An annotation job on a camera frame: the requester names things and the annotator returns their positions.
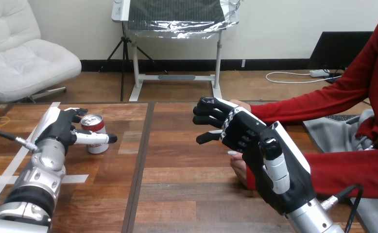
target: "chair cushion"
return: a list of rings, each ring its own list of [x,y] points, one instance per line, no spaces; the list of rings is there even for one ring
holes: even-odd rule
[[[0,52],[40,39],[40,30],[27,0],[0,0]]]
[[[73,78],[81,68],[74,54],[40,39],[0,52],[0,102],[15,101]]]

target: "white stand base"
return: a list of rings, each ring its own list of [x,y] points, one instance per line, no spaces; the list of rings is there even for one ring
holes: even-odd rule
[[[145,80],[159,80],[159,81],[181,81],[181,80],[160,80],[157,75],[144,75],[139,74],[139,87],[134,86],[132,94],[130,95],[129,101],[134,102],[139,99],[139,94],[143,86],[143,82]],[[210,81],[212,83],[212,92],[213,97],[215,98],[221,98],[222,99],[222,93],[221,93],[221,87],[218,86],[218,88],[215,88],[215,75],[211,74],[210,76],[195,76],[195,79],[193,81]]]
[[[133,86],[132,94],[130,95],[129,101],[136,102],[139,99],[140,90],[142,89],[143,80],[139,80],[139,88]]]
[[[139,65],[137,60],[137,45],[136,42],[132,43],[133,52],[133,70],[135,75],[135,86],[129,101],[137,101],[139,99],[140,90],[142,89],[143,81],[145,80],[157,80],[157,81],[209,81],[212,83],[213,97],[222,98],[221,87],[219,86],[219,75],[221,71],[221,48],[222,48],[222,31],[219,32],[218,49],[216,52],[216,67],[215,74],[210,76],[194,76],[194,75],[171,75],[170,79],[162,75],[162,79],[159,79],[158,75],[144,75],[139,74]]]

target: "black baseboard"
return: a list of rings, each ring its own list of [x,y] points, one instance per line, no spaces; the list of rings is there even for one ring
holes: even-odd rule
[[[141,72],[162,71],[214,71],[215,60],[155,60],[156,66],[149,60],[139,60]],[[122,60],[81,60],[82,71],[98,72],[103,67],[106,72],[121,72]],[[221,70],[294,70],[307,69],[309,59],[258,59],[246,60],[245,67],[242,60],[222,60]],[[132,60],[125,63],[125,71],[133,72]]]

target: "robotic arm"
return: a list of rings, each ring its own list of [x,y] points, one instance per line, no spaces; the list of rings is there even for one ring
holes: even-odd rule
[[[113,134],[77,130],[87,109],[51,107],[34,130],[31,141],[7,135],[32,152],[31,160],[16,180],[6,201],[0,206],[0,233],[50,233],[51,221],[61,182],[68,147],[77,144],[115,143]]]
[[[326,214],[338,199],[319,203],[309,164],[279,122],[268,127],[243,107],[219,98],[202,97],[193,113],[193,123],[222,128],[198,136],[196,142],[220,140],[243,153],[256,177],[259,194],[288,219],[296,232],[343,233]]]

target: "red and white can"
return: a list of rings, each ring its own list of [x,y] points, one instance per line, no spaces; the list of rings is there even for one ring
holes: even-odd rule
[[[89,130],[95,133],[106,133],[106,128],[104,127],[103,116],[99,114],[90,114],[84,116],[80,121],[83,130]],[[87,150],[92,154],[99,154],[105,152],[108,148],[108,144],[95,144],[86,145]]]

